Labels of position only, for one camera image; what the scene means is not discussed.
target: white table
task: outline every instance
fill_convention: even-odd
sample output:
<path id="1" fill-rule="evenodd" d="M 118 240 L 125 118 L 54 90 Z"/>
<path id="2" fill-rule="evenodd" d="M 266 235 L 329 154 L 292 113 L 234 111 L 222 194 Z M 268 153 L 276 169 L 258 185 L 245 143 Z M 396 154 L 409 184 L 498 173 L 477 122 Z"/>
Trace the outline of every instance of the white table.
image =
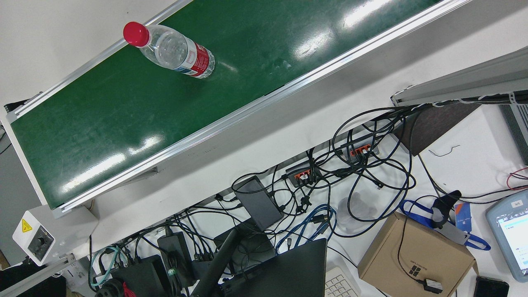
<path id="1" fill-rule="evenodd" d="M 9 71 L 0 74 L 2 104 L 47 89 L 119 39 L 124 23 L 145 21 L 170 3 L 3 3 L 0 61 Z M 217 193 L 244 173 L 324 142 L 347 118 L 389 106 L 390 95 L 408 85 L 527 46 L 527 5 L 473 1 L 173 158 L 160 174 L 103 194 L 94 210 L 100 220 L 94 248 Z M 86 44 L 85 35 L 98 36 L 98 43 Z M 234 146 L 238 141 L 246 145 Z M 87 246 L 76 251 L 77 257 L 86 254 Z"/>
<path id="2" fill-rule="evenodd" d="M 395 141 L 391 137 L 386 137 L 379 147 L 380 156 L 382 157 L 384 154 L 386 155 L 387 152 L 393 148 L 394 143 Z M 443 157 L 437 157 L 428 152 L 428 150 L 431 150 L 438 155 L 443 155 L 448 153 L 451 147 L 455 145 L 459 146 L 454 148 L 450 154 Z M 326 148 L 316 151 L 314 156 L 323 153 L 325 149 Z M 507 127 L 497 106 L 482 106 L 478 108 L 453 129 L 426 148 L 420 155 L 422 156 L 424 164 L 430 174 L 444 190 L 460 190 L 465 196 L 475 196 L 490 191 L 504 189 L 508 173 L 524 167 L 523 161 L 517 153 L 513 139 L 507 132 Z M 407 166 L 408 155 L 404 150 L 399 149 L 394 155 L 394 158 Z M 417 180 L 417 186 L 409 191 L 407 199 L 413 200 L 423 195 L 435 194 L 419 158 L 413 157 L 412 161 L 412 174 Z M 284 174 L 284 172 L 285 168 L 281 165 L 280 169 L 277 171 L 276 178 Z M 394 174 L 395 171 L 386 166 L 381 166 L 373 170 L 373 172 L 375 172 L 377 178 L 392 185 L 401 184 L 403 180 L 402 174 Z M 271 173 L 261 175 L 260 179 L 264 185 L 268 185 L 271 182 Z M 332 186 L 331 205 L 333 207 L 337 207 L 338 202 L 348 196 L 354 179 L 355 176 L 348 177 L 344 181 Z M 283 183 L 279 182 L 275 189 L 282 187 L 284 187 Z M 388 201 L 390 201 L 394 193 L 393 190 L 387 188 L 378 190 L 375 185 L 364 179 L 358 184 L 356 191 L 365 198 L 364 201 L 369 201 L 371 205 L 375 206 L 378 212 L 381 212 L 381 210 L 387 206 Z M 475 201 L 490 201 L 504 197 L 510 193 L 511 192 L 495 194 Z M 226 199 L 229 199 L 232 196 L 233 194 L 226 196 Z M 277 199 L 281 198 L 279 194 L 277 194 L 276 197 Z M 315 190 L 310 195 L 310 201 L 313 204 L 310 209 L 313 209 L 319 204 L 326 203 L 326 199 L 327 190 Z M 223 202 L 223 205 L 227 208 L 236 205 L 236 203 L 239 202 Z M 211 203 L 210 206 L 219 207 L 217 202 Z M 528 290 L 528 283 L 516 282 L 510 274 L 502 253 L 484 217 L 485 211 L 490 206 L 491 205 L 471 205 L 473 218 L 472 234 L 485 239 L 490 243 L 492 249 L 490 251 L 482 251 L 469 248 L 469 251 L 477 260 L 480 275 L 506 281 L 510 285 L 509 296 L 522 296 L 523 293 Z M 237 216 L 240 220 L 245 220 L 249 217 L 244 209 L 237 209 L 230 211 L 229 213 Z M 297 218 L 293 226 L 301 222 L 304 217 L 305 215 Z M 215 237 L 233 226 L 231 218 L 223 215 L 197 214 L 192 216 L 192 220 L 201 234 L 210 237 Z M 286 226 L 289 222 L 290 219 L 286 219 L 282 226 Z M 338 249 L 340 252 L 344 252 L 357 264 L 368 249 L 372 239 L 376 236 L 382 224 L 383 222 L 378 223 L 370 231 L 357 238 L 338 238 L 337 236 L 333 236 L 328 245 Z M 309 224 L 305 234 L 311 234 L 316 227 L 317 226 L 314 224 Z M 155 238 L 162 234 L 163 232 L 158 235 L 156 235 L 155 232 L 152 232 L 147 238 L 155 240 Z M 187 244 L 192 251 L 192 245 L 190 243 L 190 240 L 188 240 Z M 280 251 L 283 252 L 285 249 L 286 244 L 283 244 Z M 140 255 L 144 256 L 158 253 L 157 250 L 153 249 L 145 242 L 140 243 L 138 252 Z M 335 252 L 331 250 L 327 251 L 327 262 L 329 265 L 339 262 L 340 258 L 341 256 L 337 255 Z M 381 296 L 374 287 L 359 280 L 357 270 L 351 264 L 345 261 L 345 265 L 358 282 L 363 297 Z M 473 270 L 470 270 L 458 287 L 458 296 L 473 296 L 475 278 L 476 273 Z"/>

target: warning label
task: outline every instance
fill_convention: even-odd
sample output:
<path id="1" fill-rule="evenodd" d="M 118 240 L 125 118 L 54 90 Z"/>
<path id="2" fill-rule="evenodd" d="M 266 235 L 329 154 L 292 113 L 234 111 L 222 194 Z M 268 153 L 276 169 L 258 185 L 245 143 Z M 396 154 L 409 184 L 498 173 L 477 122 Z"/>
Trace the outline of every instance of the warning label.
<path id="1" fill-rule="evenodd" d="M 28 232 L 31 230 L 33 230 L 33 228 L 31 228 L 30 224 L 28 224 L 26 220 L 22 219 L 22 233 Z"/>

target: keyboard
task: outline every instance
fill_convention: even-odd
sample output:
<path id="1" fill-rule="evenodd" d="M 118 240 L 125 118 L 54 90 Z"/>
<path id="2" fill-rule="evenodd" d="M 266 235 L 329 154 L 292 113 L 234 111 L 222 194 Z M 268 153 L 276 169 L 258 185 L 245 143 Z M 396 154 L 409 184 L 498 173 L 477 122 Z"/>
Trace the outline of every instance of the keyboard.
<path id="1" fill-rule="evenodd" d="M 354 282 L 349 280 L 341 268 L 326 272 L 325 297 L 360 297 L 361 293 Z"/>

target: metal bracket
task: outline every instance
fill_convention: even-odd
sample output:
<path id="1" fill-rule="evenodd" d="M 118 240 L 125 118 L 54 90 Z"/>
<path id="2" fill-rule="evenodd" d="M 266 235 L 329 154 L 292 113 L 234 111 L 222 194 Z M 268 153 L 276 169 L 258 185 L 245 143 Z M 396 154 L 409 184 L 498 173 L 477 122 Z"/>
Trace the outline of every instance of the metal bracket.
<path id="1" fill-rule="evenodd" d="M 25 291 L 31 289 L 32 287 L 40 284 L 42 281 L 57 273 L 58 271 L 63 270 L 64 268 L 70 266 L 74 263 L 75 257 L 73 254 L 68 254 L 60 261 L 50 264 L 48 267 L 40 270 L 39 272 L 26 277 L 25 279 L 19 281 L 18 283 L 8 287 L 7 289 L 0 292 L 0 297 L 17 297 L 18 295 L 24 293 Z"/>
<path id="2" fill-rule="evenodd" d="M 432 208 L 432 220 L 437 223 L 440 223 L 444 220 L 444 215 L 436 207 Z M 450 239 L 452 242 L 458 243 L 460 245 L 464 245 L 469 238 L 468 233 L 449 223 L 444 223 L 441 227 L 436 228 L 435 230 Z"/>

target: black pole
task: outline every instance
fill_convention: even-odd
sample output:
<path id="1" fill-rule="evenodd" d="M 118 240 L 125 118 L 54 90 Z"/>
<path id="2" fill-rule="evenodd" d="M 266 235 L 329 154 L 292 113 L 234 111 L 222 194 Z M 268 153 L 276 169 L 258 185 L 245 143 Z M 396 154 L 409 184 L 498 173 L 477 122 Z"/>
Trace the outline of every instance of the black pole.
<path id="1" fill-rule="evenodd" d="M 241 239 L 242 237 L 236 229 L 231 230 L 213 261 L 211 261 L 205 276 L 196 285 L 191 297 L 210 297 L 211 291 L 218 285 L 218 280 L 229 264 Z"/>

